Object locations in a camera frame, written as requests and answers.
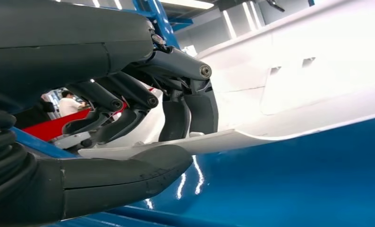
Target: black cable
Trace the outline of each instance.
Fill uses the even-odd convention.
[[[16,136],[9,130],[15,120],[14,116],[0,111],[0,205],[27,185],[37,167],[35,157],[15,142]]]
[[[157,81],[152,75],[149,75],[149,76],[151,77],[151,79],[152,79],[152,81],[154,82],[154,84],[158,87],[158,89],[160,89],[160,90],[162,91],[162,93],[163,93],[165,96],[169,96],[168,93],[167,93],[167,91],[164,90],[164,89],[160,86],[160,84],[158,83],[158,81]]]

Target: white panel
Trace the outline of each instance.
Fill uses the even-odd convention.
[[[206,12],[202,15],[199,15],[195,18],[192,19],[193,21],[193,24],[192,25],[189,25],[188,27],[186,28],[183,28],[181,30],[178,30],[175,32],[175,34],[178,34],[178,33],[181,33],[181,32],[185,32],[185,31],[188,31],[194,27],[197,27],[197,26],[200,26],[200,25],[203,25],[209,21],[212,21],[212,20],[215,20],[215,19],[218,19],[220,18],[222,15],[221,15],[221,12],[218,8],[216,9],[213,9],[209,12]]]
[[[237,36],[241,36],[251,31],[242,4],[227,9],[226,11],[228,12],[232,27]]]
[[[280,72],[262,110],[274,114],[375,84],[375,0],[353,1],[273,32]],[[307,69],[304,58],[316,57]]]
[[[309,57],[316,57],[313,65],[300,70]],[[176,142],[192,152],[215,151],[225,141],[237,148],[288,139],[375,117],[375,0],[330,0],[198,58],[213,69],[220,132]],[[282,68],[269,76],[275,66]],[[147,127],[127,142],[149,138]],[[227,131],[235,129],[255,141]],[[265,136],[262,142],[258,136]]]

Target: robotic finger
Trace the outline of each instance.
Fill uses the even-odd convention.
[[[129,106],[117,121],[98,130],[96,134],[98,144],[105,144],[127,135],[141,123],[152,108],[158,105],[155,95],[137,79],[124,72],[98,78],[97,82],[119,99],[124,99]]]
[[[183,96],[183,99],[179,101],[183,100],[186,103],[191,114],[190,132],[204,134],[217,132],[218,107],[210,81],[212,70],[207,64],[174,47],[167,46],[156,50],[150,59],[141,62],[136,69],[152,75],[165,84],[168,96],[172,94],[172,91],[179,90],[172,83],[179,83]],[[170,110],[171,108],[165,107],[166,116],[175,114],[168,113]],[[176,114],[179,115],[178,119],[186,120],[185,111],[179,111]],[[171,121],[171,119],[166,117],[165,124],[170,125],[171,123],[167,120]],[[182,133],[178,134],[180,135],[178,139],[184,138]]]
[[[77,134],[95,130],[104,124],[113,112],[123,107],[123,102],[112,93],[95,82],[71,84],[67,89],[83,100],[88,100],[96,108],[86,118],[67,123],[62,129],[63,134]]]

